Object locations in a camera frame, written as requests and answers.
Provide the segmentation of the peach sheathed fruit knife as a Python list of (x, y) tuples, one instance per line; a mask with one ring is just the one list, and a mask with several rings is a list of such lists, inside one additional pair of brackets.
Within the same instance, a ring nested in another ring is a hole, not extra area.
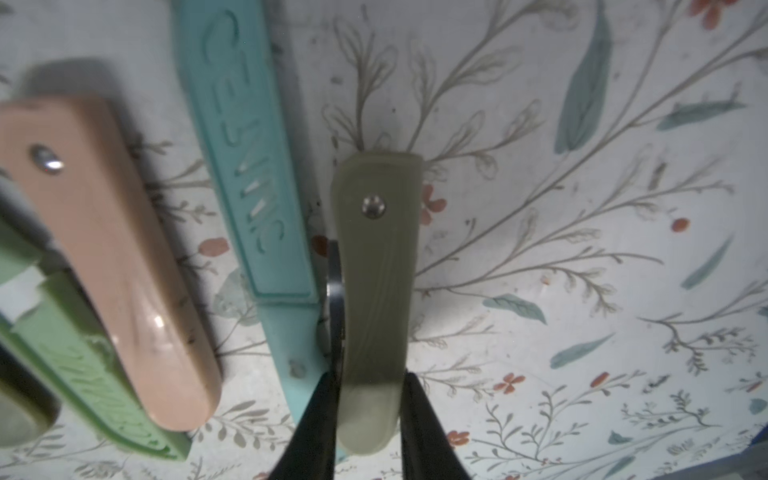
[(221, 373), (108, 103), (4, 103), (1, 164), (73, 268), (149, 417), (171, 431), (205, 424)]

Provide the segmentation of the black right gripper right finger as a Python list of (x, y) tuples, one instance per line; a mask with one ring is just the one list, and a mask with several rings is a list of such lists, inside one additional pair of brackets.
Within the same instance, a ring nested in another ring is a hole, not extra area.
[(405, 480), (469, 480), (418, 377), (404, 377), (401, 411), (402, 474)]

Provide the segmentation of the teal ceramic sheathed knife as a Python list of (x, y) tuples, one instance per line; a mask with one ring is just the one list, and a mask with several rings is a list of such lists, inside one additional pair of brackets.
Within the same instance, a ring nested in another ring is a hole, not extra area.
[(176, 1), (180, 83), (242, 279), (255, 303), (292, 417), (328, 364), (311, 261), (260, 1)]

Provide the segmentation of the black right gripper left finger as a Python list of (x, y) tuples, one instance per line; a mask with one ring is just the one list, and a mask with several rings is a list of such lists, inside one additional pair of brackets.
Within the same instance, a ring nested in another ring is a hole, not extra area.
[(291, 441), (269, 480), (332, 480), (336, 464), (338, 385), (321, 377)]

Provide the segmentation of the light green fruit knife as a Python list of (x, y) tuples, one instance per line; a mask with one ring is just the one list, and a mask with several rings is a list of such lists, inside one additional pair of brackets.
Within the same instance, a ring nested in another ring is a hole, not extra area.
[(1, 225), (1, 343), (97, 434), (117, 447), (182, 461), (189, 438), (158, 427), (141, 406), (101, 322), (71, 276)]

